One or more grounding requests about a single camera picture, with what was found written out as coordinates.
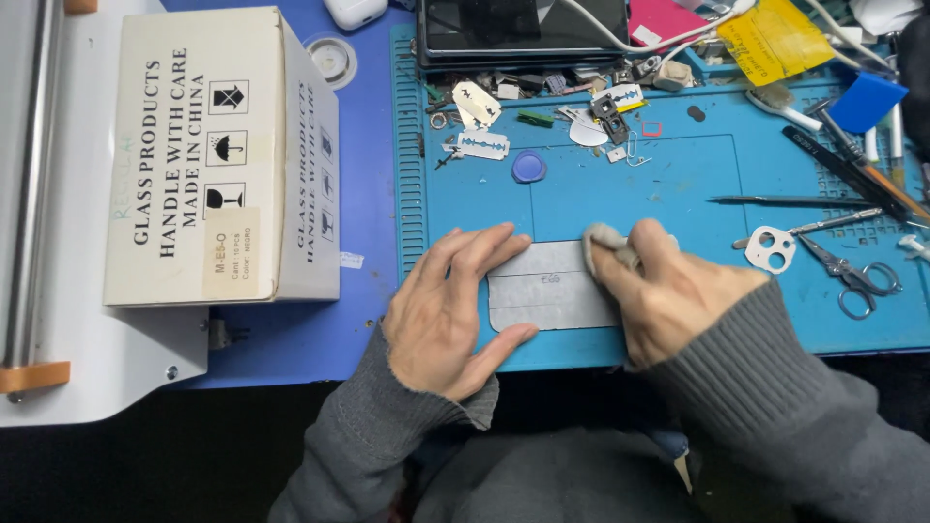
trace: gray sweater sleeve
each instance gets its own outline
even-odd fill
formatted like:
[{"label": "gray sweater sleeve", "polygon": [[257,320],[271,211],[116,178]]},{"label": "gray sweater sleeve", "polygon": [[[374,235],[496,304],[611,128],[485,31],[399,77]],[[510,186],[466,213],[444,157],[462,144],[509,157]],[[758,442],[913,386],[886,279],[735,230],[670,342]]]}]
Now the gray sweater sleeve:
[{"label": "gray sweater sleeve", "polygon": [[878,415],[874,388],[801,348],[775,280],[646,373],[790,503],[841,521],[930,514],[930,446]]},{"label": "gray sweater sleeve", "polygon": [[272,523],[362,521],[390,504],[404,459],[433,428],[485,430],[498,399],[492,378],[461,404],[416,392],[394,377],[380,322],[358,369],[325,401],[304,436],[303,463],[272,506]]}]

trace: dark background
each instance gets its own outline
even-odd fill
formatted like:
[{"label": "dark background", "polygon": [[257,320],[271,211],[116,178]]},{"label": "dark background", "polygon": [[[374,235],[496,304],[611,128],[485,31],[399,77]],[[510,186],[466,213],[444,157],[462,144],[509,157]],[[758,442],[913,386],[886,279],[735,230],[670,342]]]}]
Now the dark background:
[{"label": "dark background", "polygon": [[[927,439],[930,354],[826,361],[875,384],[882,415]],[[502,394],[522,389],[509,383],[562,376],[504,374]],[[299,465],[303,431],[338,385],[156,391],[100,422],[0,429],[0,522],[263,521]],[[746,515],[725,501],[723,484],[740,481],[727,474],[702,477],[696,493],[723,504],[716,520],[737,521]]]}]

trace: cardboard box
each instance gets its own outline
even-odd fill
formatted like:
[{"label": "cardboard box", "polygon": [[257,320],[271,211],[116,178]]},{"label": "cardboard box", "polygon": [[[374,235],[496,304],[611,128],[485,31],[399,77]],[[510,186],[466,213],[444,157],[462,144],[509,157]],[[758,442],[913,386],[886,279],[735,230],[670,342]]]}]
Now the cardboard box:
[{"label": "cardboard box", "polygon": [[339,101],[276,7],[126,17],[106,305],[339,298]]}]

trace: scissors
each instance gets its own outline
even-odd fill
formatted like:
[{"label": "scissors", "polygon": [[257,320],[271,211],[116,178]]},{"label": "scissors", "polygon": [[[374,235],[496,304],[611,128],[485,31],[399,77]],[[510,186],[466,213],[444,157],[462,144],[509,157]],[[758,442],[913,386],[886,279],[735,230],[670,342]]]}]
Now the scissors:
[{"label": "scissors", "polygon": [[[823,263],[824,267],[827,268],[828,275],[839,276],[840,279],[843,280],[846,288],[840,291],[837,302],[840,304],[840,310],[853,319],[866,319],[872,311],[875,310],[875,299],[872,298],[872,295],[888,296],[890,294],[898,294],[901,290],[904,290],[904,288],[901,287],[901,281],[897,278],[895,270],[880,261],[874,261],[859,270],[850,265],[849,260],[846,258],[839,258],[833,255],[807,236],[798,235],[798,239],[804,243],[804,246],[807,247],[821,263]],[[882,288],[871,281],[868,272],[872,269],[884,274],[885,277],[888,278],[890,282],[889,287]],[[858,295],[868,304],[865,314],[855,315],[846,308],[843,298],[846,293],[849,292]]]}]

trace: blue silicone mat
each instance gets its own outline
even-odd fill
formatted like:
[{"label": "blue silicone mat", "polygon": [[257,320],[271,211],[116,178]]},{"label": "blue silicone mat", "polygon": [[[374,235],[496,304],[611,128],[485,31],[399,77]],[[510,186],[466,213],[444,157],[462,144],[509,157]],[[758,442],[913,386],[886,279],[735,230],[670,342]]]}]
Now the blue silicone mat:
[{"label": "blue silicone mat", "polygon": [[[413,35],[412,25],[392,28],[396,219],[402,279],[435,238],[456,226],[470,230],[513,221],[517,234],[546,242],[578,239],[593,221],[607,222],[625,232],[637,220],[654,217],[678,238],[683,250],[713,262],[748,267],[743,251],[730,245],[749,236],[756,227],[788,229],[849,212],[705,201],[720,194],[837,195],[848,188],[781,135],[789,122],[763,113],[745,99],[745,80],[738,78],[736,66],[708,67],[690,50],[677,60],[691,61],[703,86],[680,93],[649,91],[647,106],[633,111],[634,115],[624,114],[631,129],[641,135],[636,156],[652,158],[642,166],[610,164],[603,154],[595,156],[591,148],[580,147],[568,138],[566,122],[556,121],[553,128],[544,128],[516,121],[515,108],[552,114],[562,105],[582,107],[591,96],[578,93],[503,101],[504,111],[490,132],[508,137],[510,154],[502,161],[466,156],[434,170],[437,161],[446,156],[441,144],[463,127],[430,128],[423,112],[426,94],[410,76],[416,66],[409,48]],[[841,84],[827,68],[805,74],[804,79],[790,84],[798,99],[795,107],[836,96]],[[688,114],[692,107],[704,113],[703,121]],[[644,121],[659,122],[661,135],[643,137]],[[818,138],[832,149],[825,134]],[[420,140],[424,157],[419,154]],[[513,181],[513,158],[524,149],[536,151],[548,164],[545,180],[532,184]],[[884,138],[880,139],[879,152],[887,157]],[[879,167],[887,165],[883,161]],[[913,158],[907,158],[905,168],[909,189],[918,194],[919,171]],[[890,219],[876,218],[811,234],[824,248],[848,258],[856,267],[884,262],[897,271],[904,290],[877,298],[876,311],[863,321],[841,312],[836,299],[843,284],[827,276],[823,266],[798,245],[791,267],[775,277],[806,350],[867,354],[922,350],[930,345],[926,267],[923,261],[906,261],[906,251],[897,247],[898,239],[909,232],[910,228]],[[478,302],[481,346],[495,335],[487,318],[486,282]],[[547,330],[520,347],[501,369],[614,366],[623,359],[618,329]]]}]

